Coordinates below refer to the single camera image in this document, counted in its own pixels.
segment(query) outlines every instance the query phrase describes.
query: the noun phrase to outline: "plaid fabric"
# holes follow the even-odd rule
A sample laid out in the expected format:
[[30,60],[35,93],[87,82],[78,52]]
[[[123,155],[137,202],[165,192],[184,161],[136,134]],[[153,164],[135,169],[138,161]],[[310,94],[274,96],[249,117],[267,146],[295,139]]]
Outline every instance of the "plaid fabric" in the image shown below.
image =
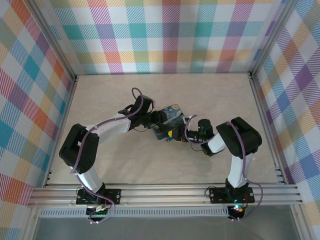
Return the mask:
[[259,46],[258,50],[256,51],[256,54],[253,58],[251,66],[249,68],[249,72],[252,72],[252,70],[254,69],[254,67],[257,63],[257,60],[260,56],[260,53],[261,53],[262,49],[264,48],[264,46],[266,45],[266,43],[268,42],[269,36],[270,36],[272,30],[274,29],[276,22],[279,20],[279,17],[281,16],[281,13],[282,13],[287,1],[288,0],[281,0],[281,3],[273,16],[273,19],[272,19],[267,31],[265,32],[265,35],[260,43],[260,46]]
[[95,75],[247,72],[280,1],[51,0],[51,9],[37,2],[74,67]]
[[79,70],[77,69],[75,62],[73,60],[73,58],[70,55],[70,52],[68,51],[67,46],[65,45],[64,41],[62,40],[61,35],[59,34],[57,27],[55,26],[53,20],[49,14],[49,12],[47,11],[47,9],[44,7],[44,3],[43,0],[34,0],[35,3],[38,5],[39,10],[42,13],[42,16],[45,17],[45,20],[47,22],[47,24],[49,25],[49,27],[51,28],[51,32],[53,33],[53,35],[55,36],[55,40],[58,42],[58,44],[60,45],[60,48],[62,49],[62,51],[64,52],[65,57],[67,58],[70,66],[72,67],[73,71],[75,73],[80,73]]
[[258,73],[285,173],[320,239],[320,1],[300,0]]
[[23,0],[0,1],[0,240],[19,237],[71,81]]

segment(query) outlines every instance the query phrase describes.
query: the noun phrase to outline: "marble-pattern surface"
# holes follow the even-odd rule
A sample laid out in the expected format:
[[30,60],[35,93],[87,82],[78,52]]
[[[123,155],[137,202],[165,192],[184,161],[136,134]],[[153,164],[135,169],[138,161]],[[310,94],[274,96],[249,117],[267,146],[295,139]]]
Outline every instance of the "marble-pattern surface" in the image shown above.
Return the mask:
[[[263,141],[248,177],[260,183],[277,182],[250,83],[242,73],[80,76],[62,141],[72,125],[99,123],[133,104],[132,87],[154,99],[155,110],[178,104],[186,116],[197,114],[193,130],[203,118],[210,119],[216,132],[217,125],[241,116],[260,132]],[[157,140],[152,130],[131,130],[102,143],[94,167],[105,183],[224,183],[231,154],[226,149],[208,157],[193,151],[189,143]],[[58,155],[52,170],[50,183],[77,182]]]

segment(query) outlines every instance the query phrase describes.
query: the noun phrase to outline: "metal frame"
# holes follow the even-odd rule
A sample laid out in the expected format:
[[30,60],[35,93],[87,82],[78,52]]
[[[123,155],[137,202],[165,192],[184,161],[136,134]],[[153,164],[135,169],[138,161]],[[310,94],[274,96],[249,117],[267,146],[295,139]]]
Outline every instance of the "metal frame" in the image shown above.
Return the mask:
[[54,163],[55,156],[56,156],[57,152],[59,151],[60,141],[62,139],[62,135],[63,135],[63,132],[64,132],[65,127],[66,127],[67,118],[68,118],[68,115],[69,115],[69,111],[70,111],[70,108],[71,108],[72,101],[73,101],[74,96],[75,96],[77,84],[78,84],[78,77],[75,79],[75,81],[72,83],[72,86],[71,86],[71,92],[70,92],[70,96],[69,96],[68,102],[67,102],[66,107],[65,107],[65,112],[64,112],[64,116],[63,116],[63,119],[62,119],[62,122],[61,122],[61,127],[59,129],[56,141],[54,143],[53,152],[52,152],[52,155],[50,157],[48,167],[47,167],[47,169],[45,171],[45,178],[43,179],[43,182],[42,182],[42,186],[43,187],[46,187],[47,182],[50,179],[50,174],[52,173],[52,165]]
[[67,57],[65,56],[64,52],[62,51],[57,39],[55,38],[54,34],[52,33],[50,26],[47,24],[44,16],[42,15],[41,11],[39,10],[37,4],[33,0],[23,0],[26,6],[29,8],[32,16],[34,17],[35,21],[39,25],[41,32],[46,37],[49,45],[52,47],[53,51],[55,52],[57,58],[61,62],[63,68],[66,70],[70,79],[75,80],[77,78],[77,74],[72,69]]
[[[116,207],[212,207],[230,206],[211,204],[205,195],[209,186],[224,187],[225,184],[108,184],[108,189],[121,189],[121,201]],[[79,184],[52,184],[35,188],[29,207],[32,208],[83,208],[76,205],[76,190]],[[260,188],[251,186],[256,201],[260,198]],[[302,199],[296,185],[264,183],[262,205],[299,205]]]
[[[272,153],[274,165],[279,168],[279,170],[284,173],[284,166],[282,161],[280,160],[280,155],[276,147],[275,140],[272,135],[272,131],[268,122],[268,118],[266,115],[266,111],[264,111],[264,107],[261,101],[261,96],[259,94],[258,88],[255,83],[256,77],[252,77],[252,75],[248,74],[248,79],[251,85],[252,93],[254,96],[254,100],[262,121],[262,126],[266,135],[266,139],[269,145],[269,148]],[[288,184],[288,178],[285,174],[282,174],[283,182]],[[315,233],[312,229],[311,223],[306,215],[306,210],[303,204],[300,205],[293,205],[291,204],[291,211],[294,217],[295,225],[298,229],[299,235],[303,240],[313,240],[316,239]]]
[[19,240],[31,240],[34,238],[40,212],[39,208],[30,208],[27,225],[25,228],[22,228],[23,233],[20,234]]
[[299,0],[287,0],[285,3],[285,6],[282,10],[282,13],[278,19],[278,21],[275,23],[273,30],[263,47],[254,67],[252,72],[250,73],[252,76],[256,76],[259,72],[259,70],[262,68],[263,64],[265,63],[272,47],[274,46],[275,42],[277,41],[279,35],[281,34],[283,28],[285,27],[291,13],[297,6]]

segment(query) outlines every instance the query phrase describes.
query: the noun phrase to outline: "plaid wall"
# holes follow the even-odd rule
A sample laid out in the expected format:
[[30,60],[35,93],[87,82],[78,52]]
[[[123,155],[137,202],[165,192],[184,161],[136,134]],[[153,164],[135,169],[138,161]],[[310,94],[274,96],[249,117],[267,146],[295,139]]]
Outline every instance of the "plaid wall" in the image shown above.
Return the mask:
[[71,81],[22,0],[0,0],[0,240],[17,239]]
[[320,239],[320,0],[300,0],[256,81],[281,162]]
[[95,75],[248,72],[285,0],[37,2],[76,72]]
[[279,5],[278,9],[276,10],[276,12],[275,12],[275,14],[274,14],[274,16],[272,18],[272,21],[271,21],[267,31],[265,32],[265,35],[264,35],[264,37],[263,37],[263,39],[262,39],[262,41],[261,41],[261,43],[259,45],[259,48],[255,53],[255,56],[253,58],[253,61],[252,61],[251,65],[250,65],[250,68],[249,68],[248,72],[252,72],[252,70],[254,69],[254,67],[255,67],[255,65],[257,63],[257,60],[258,60],[258,58],[260,56],[260,53],[261,53],[262,49],[264,48],[264,46],[266,45],[266,43],[268,42],[269,36],[270,36],[271,32],[273,31],[276,22],[279,20],[279,17],[281,16],[281,13],[282,13],[287,1],[288,0],[281,0],[281,3]]
[[59,32],[54,24],[54,21],[50,17],[50,14],[49,14],[50,11],[47,11],[47,9],[45,8],[44,1],[43,0],[34,0],[34,2],[37,4],[38,9],[41,11],[42,16],[45,18],[48,26],[50,27],[51,32],[55,36],[55,40],[58,42],[61,50],[64,52],[64,55],[69,62],[69,65],[72,67],[72,69],[75,73],[80,74],[79,69],[77,69],[75,62],[70,55],[70,51],[68,50],[65,42],[62,40],[61,35],[59,34]]

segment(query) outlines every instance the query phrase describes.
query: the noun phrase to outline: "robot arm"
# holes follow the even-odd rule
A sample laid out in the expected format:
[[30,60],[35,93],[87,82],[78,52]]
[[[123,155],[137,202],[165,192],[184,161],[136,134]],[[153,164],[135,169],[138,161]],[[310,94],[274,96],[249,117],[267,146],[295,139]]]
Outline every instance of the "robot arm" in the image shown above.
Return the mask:
[[[138,96],[134,105],[130,105],[119,111],[113,117],[113,119],[129,116],[133,112],[137,111],[141,102],[142,97]],[[80,146],[83,145],[80,161],[78,162],[75,170],[78,178],[87,189],[100,196],[110,196],[109,193],[106,193],[107,189],[105,184],[100,180],[96,170],[93,167],[98,146],[117,134],[128,132],[139,125],[143,125],[145,128],[150,129],[159,123],[164,123],[167,121],[167,116],[162,111],[148,112],[150,107],[152,107],[152,109],[154,108],[154,103],[155,102],[151,98],[143,96],[143,105],[137,114],[125,119],[113,120],[96,127],[87,135],[87,138],[84,142],[82,141],[85,134],[96,125],[82,126],[80,124],[76,124],[71,128],[62,145],[59,156],[68,166],[74,168]],[[236,126],[244,142],[246,151],[246,164],[244,173],[247,175],[253,155],[262,143],[261,136],[254,128],[252,128],[240,117],[233,119],[231,122]],[[201,119],[198,122],[198,125],[198,131],[187,131],[187,137],[189,140],[197,141],[198,143],[204,142],[201,144],[204,154],[211,157],[223,151],[225,148],[228,148],[232,154],[231,170],[225,182],[226,187],[223,188],[223,191],[219,190],[215,194],[215,197],[212,199],[210,198],[211,203],[216,203],[215,201],[218,201],[218,203],[230,203],[234,202],[234,200],[238,200],[239,198],[242,199],[243,193],[250,194],[250,188],[248,187],[249,184],[243,176],[243,153],[234,130],[227,123],[223,123],[216,127],[218,133],[214,135],[209,120]],[[178,141],[182,140],[183,142],[186,142],[186,139],[184,139],[181,135],[181,133],[184,132],[183,130],[185,127],[186,125],[182,125],[180,128],[174,129],[172,131],[172,135],[175,136],[173,139],[179,139]],[[203,132],[207,133],[207,135],[205,135],[211,138],[208,142],[200,139],[200,136],[203,136]],[[91,203],[101,204],[104,202],[102,198],[93,196],[89,192],[86,194],[89,194]]]

